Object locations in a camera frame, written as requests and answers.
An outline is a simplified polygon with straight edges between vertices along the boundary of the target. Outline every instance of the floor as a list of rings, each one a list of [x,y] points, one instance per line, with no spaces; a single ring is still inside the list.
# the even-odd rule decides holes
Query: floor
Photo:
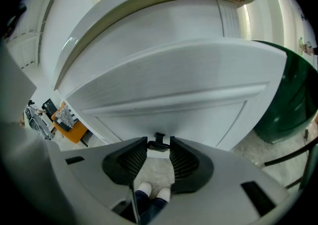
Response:
[[[262,141],[254,131],[251,131],[231,151],[246,157],[252,163],[259,166],[265,173],[276,179],[281,185],[286,186],[302,176],[307,161],[306,153],[273,166],[263,167],[262,165],[266,161],[282,157],[298,150],[318,136],[318,126],[315,121],[308,126],[308,130],[309,135],[306,142],[304,140],[304,133],[301,132],[289,140],[274,145]],[[103,141],[91,132],[88,132],[83,139],[89,147],[105,145]],[[59,132],[56,132],[53,141],[59,145],[62,151],[87,148],[82,142],[75,145],[64,138]],[[174,173],[170,160],[148,157],[135,179],[135,189],[144,181],[151,183],[153,186],[151,198],[155,198],[163,187],[170,187],[171,184],[174,183]],[[289,189],[289,192],[293,193],[297,190],[298,185]]]

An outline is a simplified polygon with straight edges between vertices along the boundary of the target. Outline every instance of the white door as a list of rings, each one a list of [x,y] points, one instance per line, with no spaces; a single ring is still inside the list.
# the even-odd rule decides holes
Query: white door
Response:
[[[125,57],[67,101],[120,140],[161,132],[229,150],[269,106],[285,60],[242,39],[178,41]]]

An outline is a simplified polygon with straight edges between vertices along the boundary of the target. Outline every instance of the green cover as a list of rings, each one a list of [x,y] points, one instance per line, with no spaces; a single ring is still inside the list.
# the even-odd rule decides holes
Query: green cover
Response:
[[[273,144],[302,131],[315,116],[318,110],[318,72],[295,52],[270,42],[258,42],[285,51],[287,55],[277,92],[254,127],[261,139]]]

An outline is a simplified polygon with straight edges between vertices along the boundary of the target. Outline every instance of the white sneaker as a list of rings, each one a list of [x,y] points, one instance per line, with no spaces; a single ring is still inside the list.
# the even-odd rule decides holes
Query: white sneaker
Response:
[[[162,188],[161,191],[159,191],[157,198],[166,200],[167,202],[170,201],[170,195],[171,195],[171,191],[169,188]]]
[[[139,185],[137,191],[142,191],[142,192],[146,193],[149,197],[152,189],[153,188],[151,187],[150,183],[143,182],[141,185]]]

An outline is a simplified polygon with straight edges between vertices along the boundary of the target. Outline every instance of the jeans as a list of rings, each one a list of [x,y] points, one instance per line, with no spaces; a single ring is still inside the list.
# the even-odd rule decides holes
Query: jeans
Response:
[[[136,191],[135,197],[141,225],[148,224],[167,204],[167,201],[161,198],[151,200],[143,191]],[[131,204],[121,216],[135,222]]]

